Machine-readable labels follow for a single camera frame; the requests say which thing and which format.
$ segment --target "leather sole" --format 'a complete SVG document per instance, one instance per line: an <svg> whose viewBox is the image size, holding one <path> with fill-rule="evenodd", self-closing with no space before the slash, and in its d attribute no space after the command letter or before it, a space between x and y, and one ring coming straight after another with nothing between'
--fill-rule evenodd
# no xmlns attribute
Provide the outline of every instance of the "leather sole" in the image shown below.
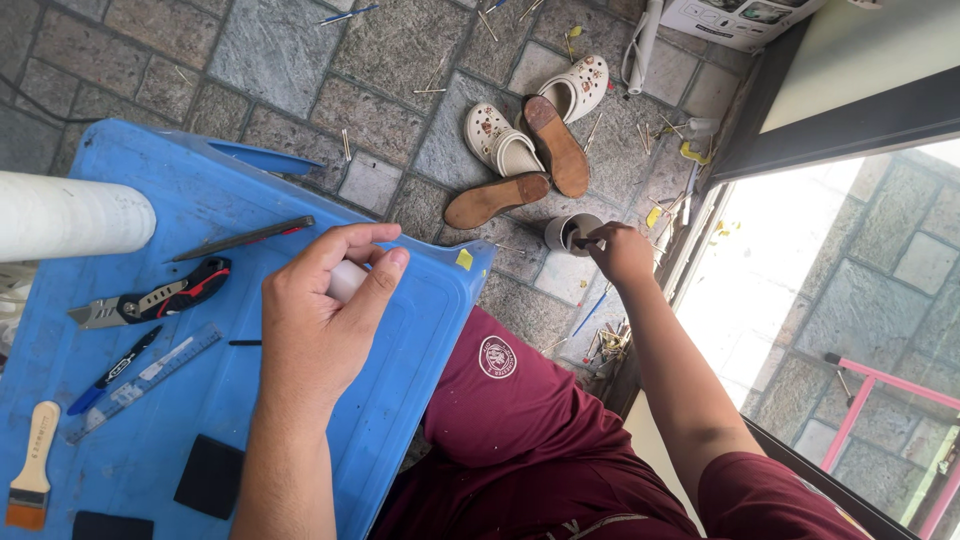
<svg viewBox="0 0 960 540"><path fill-rule="evenodd" d="M535 203L550 192L550 175L528 172L499 182L468 189L444 212L444 221L454 229L475 229L496 215Z"/></svg>
<svg viewBox="0 0 960 540"><path fill-rule="evenodd" d="M587 155L550 100L538 95L523 98L523 119L553 183L571 199L583 197L590 183Z"/></svg>

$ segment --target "black foam block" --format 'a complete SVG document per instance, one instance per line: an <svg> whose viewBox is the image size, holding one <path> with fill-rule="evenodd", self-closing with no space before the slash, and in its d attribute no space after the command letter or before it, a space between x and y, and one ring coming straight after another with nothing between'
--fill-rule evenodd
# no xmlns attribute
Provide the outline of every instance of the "black foam block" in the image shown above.
<svg viewBox="0 0 960 540"><path fill-rule="evenodd" d="M229 519L240 493L243 456L240 450L197 435L174 501L215 518Z"/></svg>
<svg viewBox="0 0 960 540"><path fill-rule="evenodd" d="M154 522L80 510L73 520L73 540L152 540Z"/></svg>

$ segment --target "cardboard box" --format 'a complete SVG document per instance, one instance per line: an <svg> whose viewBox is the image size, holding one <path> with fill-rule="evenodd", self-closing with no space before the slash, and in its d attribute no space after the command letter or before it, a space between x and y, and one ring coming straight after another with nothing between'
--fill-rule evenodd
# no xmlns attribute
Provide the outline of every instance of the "cardboard box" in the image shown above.
<svg viewBox="0 0 960 540"><path fill-rule="evenodd" d="M673 0L660 24L752 53L827 0Z"/></svg>

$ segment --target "glass pane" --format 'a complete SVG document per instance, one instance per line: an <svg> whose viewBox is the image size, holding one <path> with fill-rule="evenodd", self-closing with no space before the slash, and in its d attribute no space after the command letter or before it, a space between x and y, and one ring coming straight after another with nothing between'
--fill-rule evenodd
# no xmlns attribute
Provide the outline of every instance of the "glass pane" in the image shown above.
<svg viewBox="0 0 960 540"><path fill-rule="evenodd" d="M738 181L677 304L743 414L914 531L953 472L957 409L877 382L829 465L868 370L824 358L960 398L957 165L960 140ZM930 538L958 523L954 497Z"/></svg>

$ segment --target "maroon shirt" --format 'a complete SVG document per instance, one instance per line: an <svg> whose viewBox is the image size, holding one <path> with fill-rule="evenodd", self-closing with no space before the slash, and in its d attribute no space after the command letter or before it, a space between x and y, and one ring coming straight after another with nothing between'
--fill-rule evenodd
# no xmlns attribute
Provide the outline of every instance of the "maroon shirt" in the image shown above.
<svg viewBox="0 0 960 540"><path fill-rule="evenodd" d="M372 539L700 537L634 454L620 418L479 308L423 426L434 449L397 477ZM870 538L814 487L758 454L714 459L698 498L712 538Z"/></svg>

